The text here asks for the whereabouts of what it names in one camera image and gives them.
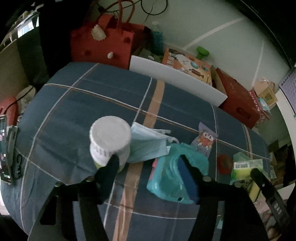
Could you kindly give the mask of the orange toy box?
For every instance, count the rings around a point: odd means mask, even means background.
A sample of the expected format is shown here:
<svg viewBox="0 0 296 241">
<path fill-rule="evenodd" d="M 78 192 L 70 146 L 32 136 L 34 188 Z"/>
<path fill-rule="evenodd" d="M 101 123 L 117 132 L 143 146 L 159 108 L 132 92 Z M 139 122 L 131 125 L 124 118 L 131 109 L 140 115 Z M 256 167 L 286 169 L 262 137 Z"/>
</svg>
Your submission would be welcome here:
<svg viewBox="0 0 296 241">
<path fill-rule="evenodd" d="M 212 86 L 211 66 L 191 55 L 167 48 L 164 52 L 162 64 Z"/>
</svg>

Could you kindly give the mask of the lavender perforated basket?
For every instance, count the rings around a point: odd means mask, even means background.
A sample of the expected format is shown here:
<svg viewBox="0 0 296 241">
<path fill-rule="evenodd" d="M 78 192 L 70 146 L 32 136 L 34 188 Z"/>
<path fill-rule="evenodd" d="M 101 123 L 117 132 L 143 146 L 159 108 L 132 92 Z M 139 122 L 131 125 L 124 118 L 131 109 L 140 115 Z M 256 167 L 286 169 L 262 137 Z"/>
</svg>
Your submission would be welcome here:
<svg viewBox="0 0 296 241">
<path fill-rule="evenodd" d="M 295 113 L 296 109 L 296 70 L 292 68 L 279 84 L 279 88 L 287 98 Z"/>
</svg>

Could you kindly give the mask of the green dumbbell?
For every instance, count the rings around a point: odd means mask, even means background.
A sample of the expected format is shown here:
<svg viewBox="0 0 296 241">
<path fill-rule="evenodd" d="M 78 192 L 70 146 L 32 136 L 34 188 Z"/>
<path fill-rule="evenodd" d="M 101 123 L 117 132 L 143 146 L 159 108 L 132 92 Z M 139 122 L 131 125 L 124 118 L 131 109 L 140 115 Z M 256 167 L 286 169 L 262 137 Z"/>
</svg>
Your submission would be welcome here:
<svg viewBox="0 0 296 241">
<path fill-rule="evenodd" d="M 202 60 L 202 58 L 209 56 L 210 52 L 205 48 L 198 46 L 197 47 L 197 56 L 196 58 Z"/>
</svg>

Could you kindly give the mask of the teal toy box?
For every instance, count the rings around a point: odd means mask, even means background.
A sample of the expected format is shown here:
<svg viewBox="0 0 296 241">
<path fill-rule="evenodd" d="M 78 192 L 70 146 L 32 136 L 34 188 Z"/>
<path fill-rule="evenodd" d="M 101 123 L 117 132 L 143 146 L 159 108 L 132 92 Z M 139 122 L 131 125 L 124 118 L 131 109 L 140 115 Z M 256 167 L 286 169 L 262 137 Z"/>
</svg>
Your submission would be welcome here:
<svg viewBox="0 0 296 241">
<path fill-rule="evenodd" d="M 166 201 L 193 204 L 194 201 L 190 199 L 178 170 L 178 158 L 185 155 L 190 164 L 198 168 L 203 175 L 208 174 L 208 158 L 185 143 L 172 143 L 169 147 L 169 153 L 157 158 L 154 162 L 147 182 L 147 190 Z"/>
</svg>

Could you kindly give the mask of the blue plaid tablecloth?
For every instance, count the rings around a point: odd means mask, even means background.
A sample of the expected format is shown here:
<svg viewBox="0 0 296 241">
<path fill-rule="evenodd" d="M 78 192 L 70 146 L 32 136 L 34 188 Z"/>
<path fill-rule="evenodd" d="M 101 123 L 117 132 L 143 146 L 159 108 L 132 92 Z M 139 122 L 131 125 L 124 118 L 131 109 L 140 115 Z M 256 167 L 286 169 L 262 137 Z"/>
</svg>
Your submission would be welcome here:
<svg viewBox="0 0 296 241">
<path fill-rule="evenodd" d="M 85 180 L 102 175 L 107 193 L 91 212 L 91 230 L 108 240 L 188 240 L 199 211 L 178 171 L 185 155 L 223 184 L 220 156 L 241 153 L 269 170 L 265 141 L 207 101 L 173 85 L 109 65 L 73 62 L 27 106 L 15 162 L 21 177 L 1 184 L 4 204 L 27 234 L 56 185 L 98 192 Z"/>
</svg>

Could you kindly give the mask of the patterned storage basket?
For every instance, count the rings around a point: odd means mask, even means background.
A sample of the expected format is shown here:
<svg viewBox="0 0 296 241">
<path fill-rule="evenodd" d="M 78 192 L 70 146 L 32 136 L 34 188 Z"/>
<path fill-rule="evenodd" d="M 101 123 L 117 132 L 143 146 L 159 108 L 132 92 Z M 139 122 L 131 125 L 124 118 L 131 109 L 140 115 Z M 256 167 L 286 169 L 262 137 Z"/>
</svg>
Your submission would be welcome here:
<svg viewBox="0 0 296 241">
<path fill-rule="evenodd" d="M 255 104 L 256 107 L 256 111 L 259 113 L 259 119 L 255 124 L 255 127 L 259 127 L 261 124 L 263 124 L 266 121 L 270 120 L 270 116 L 269 114 L 263 110 L 260 102 L 259 102 L 259 98 L 257 97 L 256 93 L 254 92 L 254 90 L 250 90 L 249 94 Z"/>
</svg>

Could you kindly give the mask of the red tape roll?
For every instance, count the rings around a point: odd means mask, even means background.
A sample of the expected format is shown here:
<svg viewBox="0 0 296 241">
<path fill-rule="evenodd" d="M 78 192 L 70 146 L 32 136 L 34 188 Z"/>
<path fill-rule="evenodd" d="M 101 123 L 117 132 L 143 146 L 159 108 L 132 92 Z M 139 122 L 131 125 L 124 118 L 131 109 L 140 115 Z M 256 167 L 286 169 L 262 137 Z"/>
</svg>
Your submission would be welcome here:
<svg viewBox="0 0 296 241">
<path fill-rule="evenodd" d="M 217 157 L 217 169 L 221 175 L 230 175 L 233 168 L 233 161 L 230 156 L 223 154 Z"/>
</svg>

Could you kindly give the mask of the white shelf unit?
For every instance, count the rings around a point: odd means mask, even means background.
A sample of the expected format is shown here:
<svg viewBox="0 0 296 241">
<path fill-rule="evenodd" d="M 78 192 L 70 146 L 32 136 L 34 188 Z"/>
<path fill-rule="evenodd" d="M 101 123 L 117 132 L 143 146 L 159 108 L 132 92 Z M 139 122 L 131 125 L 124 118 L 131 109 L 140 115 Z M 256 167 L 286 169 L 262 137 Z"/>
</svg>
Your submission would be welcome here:
<svg viewBox="0 0 296 241">
<path fill-rule="evenodd" d="M 295 120 L 295 114 L 293 112 L 293 109 L 288 102 L 288 99 L 285 97 L 284 93 L 279 89 L 276 92 L 276 98 L 277 98 L 277 106 L 281 112 L 281 115 L 283 116 L 283 119 L 285 121 L 285 124 L 287 126 L 287 130 L 290 135 L 290 139 L 292 142 L 293 152 L 295 154 L 295 144 L 296 144 L 296 120 Z"/>
</svg>

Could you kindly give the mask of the white foam board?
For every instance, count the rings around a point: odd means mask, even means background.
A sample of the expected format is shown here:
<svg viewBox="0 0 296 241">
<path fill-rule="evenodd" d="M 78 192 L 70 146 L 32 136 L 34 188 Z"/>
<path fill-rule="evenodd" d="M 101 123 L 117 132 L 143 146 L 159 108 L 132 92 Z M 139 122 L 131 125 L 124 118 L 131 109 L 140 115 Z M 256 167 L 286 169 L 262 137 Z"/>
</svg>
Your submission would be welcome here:
<svg viewBox="0 0 296 241">
<path fill-rule="evenodd" d="M 185 90 L 216 107 L 220 106 L 227 99 L 227 95 L 201 80 L 142 57 L 131 56 L 129 69 L 132 72 L 162 80 L 165 83 Z"/>
</svg>

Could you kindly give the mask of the cartoon snack packet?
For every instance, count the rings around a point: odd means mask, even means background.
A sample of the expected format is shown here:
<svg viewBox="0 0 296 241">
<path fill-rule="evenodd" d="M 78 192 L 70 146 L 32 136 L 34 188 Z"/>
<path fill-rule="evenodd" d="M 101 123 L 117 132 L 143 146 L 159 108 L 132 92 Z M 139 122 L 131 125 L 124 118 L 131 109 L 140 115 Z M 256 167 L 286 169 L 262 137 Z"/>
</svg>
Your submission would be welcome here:
<svg viewBox="0 0 296 241">
<path fill-rule="evenodd" d="M 218 135 L 202 122 L 199 123 L 198 131 L 199 134 L 191 142 L 191 146 L 208 158 L 210 156 L 212 146 L 216 141 Z"/>
</svg>

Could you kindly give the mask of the red cardboard box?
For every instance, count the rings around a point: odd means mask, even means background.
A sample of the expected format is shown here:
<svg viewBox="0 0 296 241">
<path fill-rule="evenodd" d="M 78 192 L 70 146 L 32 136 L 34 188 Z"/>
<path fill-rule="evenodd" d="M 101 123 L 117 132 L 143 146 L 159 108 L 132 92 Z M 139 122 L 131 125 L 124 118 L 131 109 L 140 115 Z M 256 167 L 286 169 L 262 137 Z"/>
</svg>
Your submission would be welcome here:
<svg viewBox="0 0 296 241">
<path fill-rule="evenodd" d="M 216 86 L 223 86 L 227 98 L 220 109 L 252 129 L 259 120 L 259 113 L 250 93 L 236 79 L 223 70 L 215 69 Z"/>
</svg>

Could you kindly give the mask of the light blue face mask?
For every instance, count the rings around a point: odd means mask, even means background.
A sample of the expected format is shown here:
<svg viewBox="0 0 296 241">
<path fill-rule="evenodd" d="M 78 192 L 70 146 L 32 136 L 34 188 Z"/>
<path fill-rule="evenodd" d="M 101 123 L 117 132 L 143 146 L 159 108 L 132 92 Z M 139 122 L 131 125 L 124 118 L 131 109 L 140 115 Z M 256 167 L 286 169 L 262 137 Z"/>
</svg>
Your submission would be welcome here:
<svg viewBox="0 0 296 241">
<path fill-rule="evenodd" d="M 128 163 L 139 163 L 169 154 L 169 144 L 177 143 L 177 138 L 170 136 L 171 131 L 154 129 L 134 122 L 131 127 L 132 140 Z"/>
</svg>

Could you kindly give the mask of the red felt handbag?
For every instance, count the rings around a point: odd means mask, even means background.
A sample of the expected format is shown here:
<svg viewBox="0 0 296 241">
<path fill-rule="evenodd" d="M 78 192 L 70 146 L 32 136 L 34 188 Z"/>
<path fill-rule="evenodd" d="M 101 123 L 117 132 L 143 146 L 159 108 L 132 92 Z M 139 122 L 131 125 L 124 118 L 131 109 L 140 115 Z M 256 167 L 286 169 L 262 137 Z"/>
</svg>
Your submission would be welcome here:
<svg viewBox="0 0 296 241">
<path fill-rule="evenodd" d="M 118 5 L 119 13 L 101 13 L 95 21 L 71 33 L 71 55 L 74 62 L 93 62 L 128 69 L 132 54 L 144 44 L 144 26 L 130 23 L 135 11 L 135 3 L 128 19 L 123 22 L 122 1 L 111 4 L 106 9 Z"/>
</svg>

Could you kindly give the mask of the plastic water bottle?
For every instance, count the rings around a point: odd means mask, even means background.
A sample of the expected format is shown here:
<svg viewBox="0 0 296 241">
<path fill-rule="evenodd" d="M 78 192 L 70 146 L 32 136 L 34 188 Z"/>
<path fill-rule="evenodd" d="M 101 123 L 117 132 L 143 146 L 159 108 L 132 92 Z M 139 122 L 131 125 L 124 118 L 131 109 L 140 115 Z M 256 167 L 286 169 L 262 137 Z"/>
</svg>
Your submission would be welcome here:
<svg viewBox="0 0 296 241">
<path fill-rule="evenodd" d="M 159 29 L 159 23 L 158 22 L 152 22 L 152 28 L 151 28 L 153 37 L 154 37 L 154 49 L 159 54 L 163 54 L 164 52 L 164 42 L 163 42 L 163 33 Z"/>
</svg>

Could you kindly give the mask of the green tissue pack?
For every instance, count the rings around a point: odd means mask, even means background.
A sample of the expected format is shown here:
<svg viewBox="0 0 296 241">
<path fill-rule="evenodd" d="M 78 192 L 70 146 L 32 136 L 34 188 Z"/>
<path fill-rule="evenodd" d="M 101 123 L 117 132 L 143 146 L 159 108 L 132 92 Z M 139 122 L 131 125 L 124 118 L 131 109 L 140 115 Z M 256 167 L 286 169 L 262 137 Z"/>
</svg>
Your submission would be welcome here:
<svg viewBox="0 0 296 241">
<path fill-rule="evenodd" d="M 230 185 L 240 183 L 248 192 L 252 202 L 255 202 L 259 196 L 260 188 L 255 184 L 250 176 L 251 170 L 257 168 L 265 177 L 270 180 L 270 170 L 268 162 L 263 159 L 250 159 L 247 155 L 239 152 L 233 156 L 233 168 L 230 175 Z"/>
</svg>

